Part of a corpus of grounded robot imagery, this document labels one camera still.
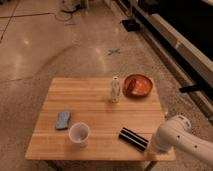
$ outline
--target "paper cup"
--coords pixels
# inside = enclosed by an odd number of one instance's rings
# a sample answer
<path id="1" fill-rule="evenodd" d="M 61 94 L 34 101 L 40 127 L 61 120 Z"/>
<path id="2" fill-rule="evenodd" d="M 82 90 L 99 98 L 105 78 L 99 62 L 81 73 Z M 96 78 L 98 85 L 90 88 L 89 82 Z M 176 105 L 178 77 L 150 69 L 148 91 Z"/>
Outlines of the paper cup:
<path id="1" fill-rule="evenodd" d="M 69 138 L 75 146 L 85 147 L 89 136 L 89 127 L 83 122 L 72 125 L 69 130 Z"/>

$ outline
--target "small white bottle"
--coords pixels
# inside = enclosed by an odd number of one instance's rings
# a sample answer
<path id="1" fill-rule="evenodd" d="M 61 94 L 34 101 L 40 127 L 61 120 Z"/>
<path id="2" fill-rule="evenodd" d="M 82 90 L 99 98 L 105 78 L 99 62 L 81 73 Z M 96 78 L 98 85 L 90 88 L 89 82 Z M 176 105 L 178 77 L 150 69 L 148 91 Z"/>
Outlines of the small white bottle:
<path id="1" fill-rule="evenodd" d="M 114 76 L 111 82 L 111 102 L 117 103 L 119 101 L 119 94 L 120 94 L 120 83 L 119 78 Z"/>

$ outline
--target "concrete floor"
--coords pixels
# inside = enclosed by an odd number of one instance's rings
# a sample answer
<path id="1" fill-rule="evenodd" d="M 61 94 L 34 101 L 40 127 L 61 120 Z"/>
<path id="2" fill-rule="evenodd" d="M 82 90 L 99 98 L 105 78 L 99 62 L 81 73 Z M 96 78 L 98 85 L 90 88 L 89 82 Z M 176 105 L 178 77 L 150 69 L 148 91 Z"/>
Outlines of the concrete floor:
<path id="1" fill-rule="evenodd" d="M 17 0 L 0 6 L 0 16 L 11 15 Z M 55 13 L 59 0 L 21 0 L 14 15 Z M 169 117 L 182 114 L 192 122 L 192 133 L 213 141 L 213 129 L 166 69 L 142 35 L 126 32 L 122 13 L 101 0 L 90 1 L 69 22 L 53 14 L 13 18 L 0 44 L 0 170 L 51 170 L 44 162 L 24 158 L 48 87 L 54 77 L 125 77 L 132 73 L 152 77 L 162 107 Z M 0 19 L 0 34 L 9 19 Z M 109 49 L 120 54 L 108 56 Z M 159 163 L 153 170 L 211 170 L 197 159 L 175 150 L 177 160 Z M 143 170 L 131 162 L 70 162 L 67 170 Z"/>

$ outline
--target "orange plate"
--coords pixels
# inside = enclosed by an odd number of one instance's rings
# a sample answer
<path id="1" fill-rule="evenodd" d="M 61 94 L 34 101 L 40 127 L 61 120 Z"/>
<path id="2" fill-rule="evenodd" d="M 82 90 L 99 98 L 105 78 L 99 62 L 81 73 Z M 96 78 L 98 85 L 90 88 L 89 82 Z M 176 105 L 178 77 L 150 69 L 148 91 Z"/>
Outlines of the orange plate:
<path id="1" fill-rule="evenodd" d="M 144 97 L 152 90 L 152 81 L 144 75 L 130 75 L 124 81 L 123 92 L 127 96 Z"/>

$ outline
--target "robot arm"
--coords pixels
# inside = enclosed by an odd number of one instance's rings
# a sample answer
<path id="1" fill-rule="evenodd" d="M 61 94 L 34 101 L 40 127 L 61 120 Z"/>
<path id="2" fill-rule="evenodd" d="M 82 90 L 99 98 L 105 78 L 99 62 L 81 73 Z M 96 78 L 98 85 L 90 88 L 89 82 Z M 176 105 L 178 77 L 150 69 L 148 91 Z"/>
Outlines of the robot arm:
<path id="1" fill-rule="evenodd" d="M 188 133 L 190 128 L 189 120 L 177 115 L 160 125 L 153 135 L 152 144 L 158 151 L 168 151 L 175 146 L 213 167 L 213 143 Z"/>

